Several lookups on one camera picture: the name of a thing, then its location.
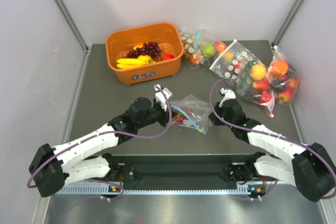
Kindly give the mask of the light red fake grapes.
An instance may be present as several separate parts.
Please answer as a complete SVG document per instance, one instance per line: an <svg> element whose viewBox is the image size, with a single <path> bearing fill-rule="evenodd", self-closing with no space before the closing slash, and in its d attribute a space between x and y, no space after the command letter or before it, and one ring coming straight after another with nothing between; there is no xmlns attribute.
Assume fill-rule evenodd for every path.
<svg viewBox="0 0 336 224"><path fill-rule="evenodd" d="M194 126L194 121L191 117L191 111L186 109L183 110L180 107L173 106L173 117L172 117L172 124L177 126L187 126L192 127Z"/></svg>

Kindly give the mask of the blue zip top bag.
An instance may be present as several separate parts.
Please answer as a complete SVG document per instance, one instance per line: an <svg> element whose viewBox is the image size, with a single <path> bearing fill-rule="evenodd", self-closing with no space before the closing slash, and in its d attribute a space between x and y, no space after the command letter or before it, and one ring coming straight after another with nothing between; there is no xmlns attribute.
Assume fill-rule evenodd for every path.
<svg viewBox="0 0 336 224"><path fill-rule="evenodd" d="M190 110L191 117L193 119L194 126L186 127L189 129L197 130L198 132L206 135L208 128L211 126L211 121L209 119L209 115L211 114L210 104L208 102L202 101L201 99L197 98L194 95L188 95L187 97L183 98L182 100L175 100L170 102L171 109L173 106L180 107L183 110Z"/></svg>

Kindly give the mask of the yellow fake banana bunch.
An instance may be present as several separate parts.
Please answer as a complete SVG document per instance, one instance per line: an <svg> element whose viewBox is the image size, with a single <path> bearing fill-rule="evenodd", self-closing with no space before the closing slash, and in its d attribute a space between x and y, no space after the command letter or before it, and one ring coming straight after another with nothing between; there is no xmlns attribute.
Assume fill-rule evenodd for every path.
<svg viewBox="0 0 336 224"><path fill-rule="evenodd" d="M116 61L116 67L118 69L130 69L135 67L140 67L146 64L145 61L137 59L137 58L121 58Z"/></svg>

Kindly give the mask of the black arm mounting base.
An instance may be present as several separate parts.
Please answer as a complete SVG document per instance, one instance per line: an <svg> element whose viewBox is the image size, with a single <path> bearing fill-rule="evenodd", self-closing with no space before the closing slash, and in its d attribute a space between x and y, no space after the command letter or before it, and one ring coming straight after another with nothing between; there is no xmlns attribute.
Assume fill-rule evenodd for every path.
<svg viewBox="0 0 336 224"><path fill-rule="evenodd" d="M207 180L218 178L227 183L247 182L259 177L247 155L131 155L104 154L110 170L100 181L143 181L160 183L164 178L186 180L195 177Z"/></svg>

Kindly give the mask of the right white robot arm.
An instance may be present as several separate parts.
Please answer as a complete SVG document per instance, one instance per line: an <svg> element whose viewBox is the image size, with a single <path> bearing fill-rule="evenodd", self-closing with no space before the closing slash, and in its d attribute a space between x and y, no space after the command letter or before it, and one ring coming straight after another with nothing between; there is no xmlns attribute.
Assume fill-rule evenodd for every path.
<svg viewBox="0 0 336 224"><path fill-rule="evenodd" d="M236 99L222 99L211 109L209 118L214 125L227 125L237 139L266 151L249 159L245 166L248 178L268 176L292 184L313 202L335 197L335 164L323 145L305 145L271 131L248 118Z"/></svg>

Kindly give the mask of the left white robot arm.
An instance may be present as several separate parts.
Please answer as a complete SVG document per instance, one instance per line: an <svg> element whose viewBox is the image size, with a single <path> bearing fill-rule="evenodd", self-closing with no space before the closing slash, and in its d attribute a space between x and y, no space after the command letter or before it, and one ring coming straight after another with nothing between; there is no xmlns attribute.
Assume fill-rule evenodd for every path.
<svg viewBox="0 0 336 224"><path fill-rule="evenodd" d="M138 131L151 124L159 123L167 130L171 120L172 109L167 99L137 98L123 114L83 137L54 147L40 146L28 168L31 177L27 187L37 188L41 197L49 197L74 182L92 178L114 180L119 174L114 157L95 154L140 138Z"/></svg>

